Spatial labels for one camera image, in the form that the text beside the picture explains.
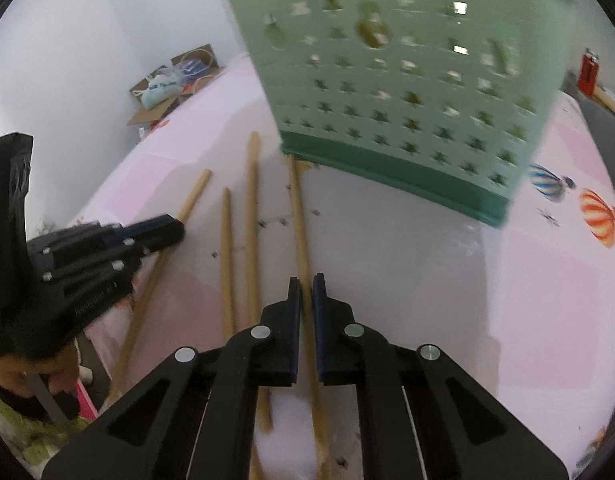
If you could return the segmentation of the green fuzzy sleeve forearm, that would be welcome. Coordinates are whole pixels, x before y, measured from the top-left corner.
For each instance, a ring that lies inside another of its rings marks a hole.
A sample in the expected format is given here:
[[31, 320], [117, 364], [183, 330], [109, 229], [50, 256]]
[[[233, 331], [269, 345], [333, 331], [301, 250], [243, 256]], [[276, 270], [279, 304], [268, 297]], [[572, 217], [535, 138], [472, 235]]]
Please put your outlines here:
[[0, 393], [0, 437], [19, 464], [34, 478], [42, 478], [49, 461], [68, 441], [80, 434], [90, 421], [80, 416], [80, 402], [71, 393], [68, 400], [75, 405], [76, 416], [64, 427], [56, 426], [49, 418], [29, 418], [4, 402]]

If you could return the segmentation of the person's left hand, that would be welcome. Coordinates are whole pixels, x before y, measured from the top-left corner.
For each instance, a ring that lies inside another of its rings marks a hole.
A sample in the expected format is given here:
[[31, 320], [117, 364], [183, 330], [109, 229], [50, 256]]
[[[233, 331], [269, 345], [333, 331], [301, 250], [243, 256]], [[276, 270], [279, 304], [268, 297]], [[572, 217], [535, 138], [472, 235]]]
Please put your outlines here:
[[33, 361], [7, 354], [0, 358], [0, 417], [50, 424], [47, 410], [27, 378], [37, 375], [62, 414], [72, 422], [80, 415], [76, 385], [80, 380], [80, 350], [73, 339], [52, 358]]

